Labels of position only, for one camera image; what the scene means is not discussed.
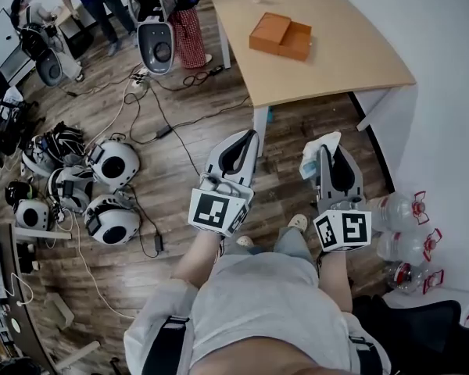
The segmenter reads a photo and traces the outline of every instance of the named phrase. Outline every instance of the jeans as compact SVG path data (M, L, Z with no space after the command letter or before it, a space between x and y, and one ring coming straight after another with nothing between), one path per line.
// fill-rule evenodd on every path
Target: jeans
M89 3L84 3L85 9L92 15L94 20L101 25L101 30L109 43L115 43L118 41L118 37L106 15L104 4L106 4L109 10L118 18L128 33L135 31L134 21L131 19L131 16L125 9L121 0L92 0Z
M260 252L262 252L262 250L259 246L244 248L236 242L231 242L226 246L224 254L254 255ZM273 252L305 259L315 266L313 256L307 247L306 241L297 228L281 228L278 240L274 244Z

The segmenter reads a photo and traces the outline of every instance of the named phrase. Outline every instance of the slipper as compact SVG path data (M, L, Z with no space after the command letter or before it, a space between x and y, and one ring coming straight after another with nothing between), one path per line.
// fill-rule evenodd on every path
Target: slipper
M254 246L253 240L248 236L239 237L238 240L236 241L236 243L239 244L240 246L243 246L243 247L246 247L246 248L251 248L251 247Z
M288 226L297 228L299 232L303 234L306 232L307 224L307 218L304 214L295 214L288 223Z

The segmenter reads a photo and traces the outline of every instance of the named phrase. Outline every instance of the orange box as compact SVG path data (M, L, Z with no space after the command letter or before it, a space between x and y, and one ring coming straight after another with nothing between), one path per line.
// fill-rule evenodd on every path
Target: orange box
M264 13L249 36L249 47L290 59L306 61L310 53L311 27L287 16Z

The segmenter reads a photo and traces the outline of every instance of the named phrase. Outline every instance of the hand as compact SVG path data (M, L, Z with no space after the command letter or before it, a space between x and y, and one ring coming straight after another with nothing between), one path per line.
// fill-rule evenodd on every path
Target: hand
M71 16L72 16L75 20L80 20L80 14L78 14L78 11L76 11L76 10L71 11Z

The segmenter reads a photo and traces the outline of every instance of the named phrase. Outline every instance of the strap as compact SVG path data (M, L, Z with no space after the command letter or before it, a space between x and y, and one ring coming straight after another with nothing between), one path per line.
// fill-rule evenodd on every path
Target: strap
M142 367L142 375L176 375L189 318L169 316L160 328Z
M382 375L382 361L375 345L366 341L364 337L349 336L349 340L356 347L361 375Z

